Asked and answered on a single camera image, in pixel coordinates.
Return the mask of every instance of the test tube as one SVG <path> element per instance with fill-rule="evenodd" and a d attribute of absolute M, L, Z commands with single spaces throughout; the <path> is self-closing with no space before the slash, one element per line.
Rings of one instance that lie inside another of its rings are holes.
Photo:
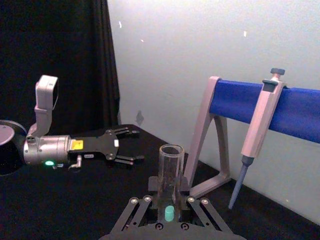
<path fill-rule="evenodd" d="M 158 221 L 177 221 L 180 217 L 184 159 L 185 150 L 179 145 L 165 144 L 159 149 Z"/>

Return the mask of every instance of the black fabric backdrop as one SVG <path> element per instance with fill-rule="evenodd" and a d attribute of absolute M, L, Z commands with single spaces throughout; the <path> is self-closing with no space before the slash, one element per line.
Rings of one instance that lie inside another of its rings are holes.
<path fill-rule="evenodd" d="M 50 134 L 118 124 L 119 89 L 106 1 L 1 1 L 0 119 L 35 122 L 35 83 L 59 78 Z"/>

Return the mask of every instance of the blue padded bar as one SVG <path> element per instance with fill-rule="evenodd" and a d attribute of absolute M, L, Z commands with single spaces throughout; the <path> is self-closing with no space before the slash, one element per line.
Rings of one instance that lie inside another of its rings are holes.
<path fill-rule="evenodd" d="M 262 84 L 219 80 L 210 113 L 249 124 Z M 320 90 L 284 88 L 270 130 L 320 143 Z"/>

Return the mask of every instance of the gray cylinder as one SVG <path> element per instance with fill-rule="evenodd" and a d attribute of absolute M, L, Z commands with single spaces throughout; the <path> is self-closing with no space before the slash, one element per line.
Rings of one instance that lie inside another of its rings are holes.
<path fill-rule="evenodd" d="M 69 135 L 27 138 L 23 148 L 24 161 L 28 165 L 38 165 L 45 161 L 68 163 L 69 144 Z"/>

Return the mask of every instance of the metal bolt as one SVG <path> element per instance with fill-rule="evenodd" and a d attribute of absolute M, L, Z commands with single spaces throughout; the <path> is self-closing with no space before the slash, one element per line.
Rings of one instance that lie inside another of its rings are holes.
<path fill-rule="evenodd" d="M 181 228 L 182 228 L 183 230 L 187 231 L 187 230 L 189 229 L 189 225 L 186 224 L 186 223 L 182 223 L 182 224 L 181 224 Z"/>
<path fill-rule="evenodd" d="M 155 229 L 157 229 L 157 230 L 162 230 L 163 228 L 164 228 L 164 226 L 161 223 L 157 223 L 155 225 Z"/>
<path fill-rule="evenodd" d="M 151 201 L 151 197 L 146 196 L 146 197 L 144 198 L 144 200 L 145 200 L 146 202 L 150 202 L 150 201 Z"/>
<path fill-rule="evenodd" d="M 202 200 L 201 200 L 201 203 L 202 203 L 202 204 L 208 204 L 209 201 L 208 201 L 207 199 L 202 199 Z"/>
<path fill-rule="evenodd" d="M 130 200 L 130 203 L 132 203 L 132 204 L 136 204 L 137 202 L 138 202 L 138 198 L 132 198 Z"/>
<path fill-rule="evenodd" d="M 188 202 L 193 203 L 194 201 L 195 199 L 192 196 L 188 197 Z"/>

